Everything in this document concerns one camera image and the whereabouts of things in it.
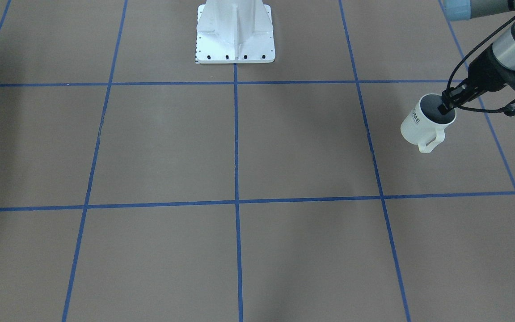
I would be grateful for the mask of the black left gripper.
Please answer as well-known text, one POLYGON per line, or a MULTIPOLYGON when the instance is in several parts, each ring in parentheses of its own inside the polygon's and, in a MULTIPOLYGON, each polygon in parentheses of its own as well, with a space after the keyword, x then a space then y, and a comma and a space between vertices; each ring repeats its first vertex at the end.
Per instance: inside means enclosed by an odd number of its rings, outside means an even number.
POLYGON ((448 85, 441 93, 441 104, 438 111, 447 115, 454 109, 470 110, 464 106, 466 102, 480 97, 486 92, 497 92, 508 85, 515 77, 515 71, 505 67, 495 57, 493 45, 486 48, 468 69, 468 77, 456 86, 448 85))

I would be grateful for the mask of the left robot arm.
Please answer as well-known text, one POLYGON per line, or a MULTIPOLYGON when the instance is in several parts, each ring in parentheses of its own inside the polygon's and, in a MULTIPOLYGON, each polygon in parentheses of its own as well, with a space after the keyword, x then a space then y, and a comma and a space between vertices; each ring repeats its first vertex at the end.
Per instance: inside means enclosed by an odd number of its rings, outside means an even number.
MULTIPOLYGON (((443 9, 448 20, 464 21, 500 13, 515 13, 515 0, 446 0, 443 9)), ((480 47, 484 49, 469 64, 466 79, 452 86, 454 73, 450 75, 438 106, 441 115, 455 108, 471 111, 464 104, 487 92, 497 92, 507 86, 515 91, 515 14, 467 53, 456 65, 455 71, 480 47)), ((493 109, 492 113, 515 116, 515 100, 502 108, 493 109)))

